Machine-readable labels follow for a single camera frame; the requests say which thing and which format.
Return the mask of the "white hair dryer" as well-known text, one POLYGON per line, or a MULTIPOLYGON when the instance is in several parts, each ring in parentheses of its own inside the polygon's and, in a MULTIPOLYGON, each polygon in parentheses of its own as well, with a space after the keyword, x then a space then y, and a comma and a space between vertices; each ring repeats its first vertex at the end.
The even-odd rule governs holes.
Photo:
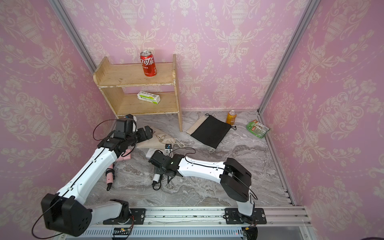
MULTIPOLYGON (((167 149, 160 150, 160 149, 149 148, 148 152, 146 153, 146 159, 149 160, 152 157, 152 155, 155 153, 155 151, 160 151, 164 155, 168 155, 168 153, 169 153, 169 150, 167 150, 167 149)), ((157 167, 154 167, 154 177, 153 177, 153 182, 152 182, 153 190, 158 191, 161 189, 162 179, 163 179, 163 175, 160 174, 160 170, 157 167)))

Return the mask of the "beige linen drawstring bag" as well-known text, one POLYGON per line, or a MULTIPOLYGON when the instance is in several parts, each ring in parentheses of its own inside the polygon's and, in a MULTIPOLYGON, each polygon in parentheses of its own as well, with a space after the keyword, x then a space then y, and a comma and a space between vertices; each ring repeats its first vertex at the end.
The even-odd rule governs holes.
POLYGON ((178 139, 173 138, 169 134, 155 128, 151 127, 153 130, 153 137, 149 140, 138 143, 136 148, 138 149, 159 149, 164 150, 166 144, 171 144, 173 147, 183 148, 185 145, 180 142, 178 139))

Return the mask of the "black drawstring pouch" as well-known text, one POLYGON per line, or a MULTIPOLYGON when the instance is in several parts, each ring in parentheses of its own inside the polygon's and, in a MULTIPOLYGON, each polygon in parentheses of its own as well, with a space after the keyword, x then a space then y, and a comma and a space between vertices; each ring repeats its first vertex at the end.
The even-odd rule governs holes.
POLYGON ((230 129, 236 130, 236 126, 231 126, 225 122, 218 120, 212 115, 205 114, 208 118, 203 124, 192 134, 195 138, 204 145, 216 149, 227 135, 230 129))

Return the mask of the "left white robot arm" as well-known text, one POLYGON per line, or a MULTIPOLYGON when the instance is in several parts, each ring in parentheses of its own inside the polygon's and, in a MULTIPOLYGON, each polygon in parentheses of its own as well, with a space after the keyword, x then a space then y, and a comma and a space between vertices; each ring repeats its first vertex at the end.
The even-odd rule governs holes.
POLYGON ((153 137, 149 126, 137 127, 133 115, 115 122, 115 129, 99 140, 96 150, 81 170, 56 194, 43 197, 41 218, 47 229, 78 237, 99 222, 113 220, 125 224, 133 219, 127 201, 112 199, 93 207, 85 205, 90 191, 108 167, 122 154, 130 154, 136 144, 153 137))

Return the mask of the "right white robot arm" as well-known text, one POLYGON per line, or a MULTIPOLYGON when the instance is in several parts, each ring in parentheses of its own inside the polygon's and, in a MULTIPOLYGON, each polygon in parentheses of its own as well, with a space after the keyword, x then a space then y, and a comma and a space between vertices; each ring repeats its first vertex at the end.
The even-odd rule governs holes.
POLYGON ((196 177, 220 184, 237 202, 240 221, 250 225, 256 223, 253 200, 257 197, 251 190, 252 174, 237 160, 227 158, 224 162, 207 162, 180 154, 170 157, 156 150, 149 163, 155 167, 157 175, 167 176, 168 182, 174 177, 196 177))

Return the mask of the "pink hair dryer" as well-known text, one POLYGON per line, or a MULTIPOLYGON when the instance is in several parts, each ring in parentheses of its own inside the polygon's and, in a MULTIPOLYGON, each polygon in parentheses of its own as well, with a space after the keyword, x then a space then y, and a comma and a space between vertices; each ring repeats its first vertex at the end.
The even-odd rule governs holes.
MULTIPOLYGON (((124 153, 122 154, 119 158, 117 158, 116 162, 121 162, 121 161, 125 161, 125 160, 130 160, 131 159, 131 153, 132 151, 135 149, 135 147, 133 147, 129 153, 124 153)), ((111 164, 107 169, 106 169, 106 183, 107 183, 107 188, 106 190, 107 191, 110 191, 112 186, 113 186, 113 183, 114 183, 114 179, 115 179, 115 170, 114 170, 114 166, 115 166, 115 163, 111 164)))

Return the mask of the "wooden two-tier shelf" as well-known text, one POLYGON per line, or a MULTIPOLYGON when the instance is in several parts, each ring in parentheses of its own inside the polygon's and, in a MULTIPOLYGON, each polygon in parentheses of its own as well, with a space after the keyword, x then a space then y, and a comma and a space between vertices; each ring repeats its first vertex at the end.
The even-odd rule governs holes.
POLYGON ((93 79, 104 96, 107 104, 117 118, 132 115, 177 114, 179 129, 183 130, 182 108, 180 103, 177 55, 169 63, 156 64, 158 69, 154 77, 146 77, 140 64, 113 65, 104 57, 96 68, 93 79), (173 87, 172 91, 159 92, 150 90, 160 96, 161 101, 153 104, 138 99, 136 93, 126 93, 126 88, 173 87))

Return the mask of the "white green small box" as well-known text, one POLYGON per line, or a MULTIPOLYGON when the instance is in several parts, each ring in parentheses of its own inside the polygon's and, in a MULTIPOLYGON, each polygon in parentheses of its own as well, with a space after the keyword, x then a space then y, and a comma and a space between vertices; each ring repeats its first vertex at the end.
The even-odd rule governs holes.
POLYGON ((156 105, 161 101, 161 97, 159 95, 147 93, 147 92, 143 92, 143 91, 140 91, 137 94, 137 97, 141 101, 150 102, 150 103, 153 103, 156 105))

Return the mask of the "beige pouch under black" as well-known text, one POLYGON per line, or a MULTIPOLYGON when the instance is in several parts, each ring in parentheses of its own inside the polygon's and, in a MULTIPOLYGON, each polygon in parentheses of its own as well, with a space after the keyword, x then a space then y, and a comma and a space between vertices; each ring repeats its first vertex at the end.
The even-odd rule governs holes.
POLYGON ((192 135, 202 124, 203 122, 207 119, 207 116, 202 116, 200 117, 187 131, 186 133, 189 135, 192 135))

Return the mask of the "red cola can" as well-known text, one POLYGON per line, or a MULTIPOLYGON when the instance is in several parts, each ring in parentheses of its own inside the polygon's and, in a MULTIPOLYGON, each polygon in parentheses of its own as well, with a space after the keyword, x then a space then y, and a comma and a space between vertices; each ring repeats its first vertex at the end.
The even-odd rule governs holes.
POLYGON ((140 53, 140 60, 145 76, 153 77, 157 74, 154 55, 152 52, 145 50, 140 53))

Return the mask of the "orange drink can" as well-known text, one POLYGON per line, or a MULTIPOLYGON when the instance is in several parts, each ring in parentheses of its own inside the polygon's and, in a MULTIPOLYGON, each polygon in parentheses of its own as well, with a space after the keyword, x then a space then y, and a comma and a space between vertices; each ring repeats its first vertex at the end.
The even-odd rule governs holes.
POLYGON ((231 125, 231 126, 234 126, 235 121, 236 121, 236 117, 237 117, 237 114, 234 110, 229 111, 228 115, 227 115, 226 123, 231 125))

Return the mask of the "green snack packet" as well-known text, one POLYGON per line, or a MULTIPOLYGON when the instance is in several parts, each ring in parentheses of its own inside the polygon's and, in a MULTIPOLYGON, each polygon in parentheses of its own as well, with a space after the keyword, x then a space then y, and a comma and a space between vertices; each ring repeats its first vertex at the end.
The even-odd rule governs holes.
POLYGON ((261 124, 257 120, 253 120, 247 124, 247 130, 253 135, 255 135, 256 137, 262 139, 265 137, 265 135, 270 130, 270 128, 261 124))

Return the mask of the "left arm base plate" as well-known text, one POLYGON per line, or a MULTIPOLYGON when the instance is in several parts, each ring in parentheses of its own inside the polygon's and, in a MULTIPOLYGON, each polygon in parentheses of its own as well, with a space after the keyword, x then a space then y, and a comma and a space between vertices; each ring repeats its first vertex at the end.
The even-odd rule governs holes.
POLYGON ((143 225, 146 217, 145 208, 133 208, 130 209, 130 216, 126 221, 120 221, 117 219, 108 219, 103 221, 104 225, 143 225))

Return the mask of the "aluminium front rail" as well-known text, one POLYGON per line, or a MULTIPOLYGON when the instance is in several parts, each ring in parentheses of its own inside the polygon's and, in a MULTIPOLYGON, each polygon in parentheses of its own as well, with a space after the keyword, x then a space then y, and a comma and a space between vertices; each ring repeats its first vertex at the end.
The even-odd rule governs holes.
POLYGON ((249 223, 236 207, 142 207, 126 225, 89 227, 79 240, 315 240, 303 207, 255 207, 249 223))

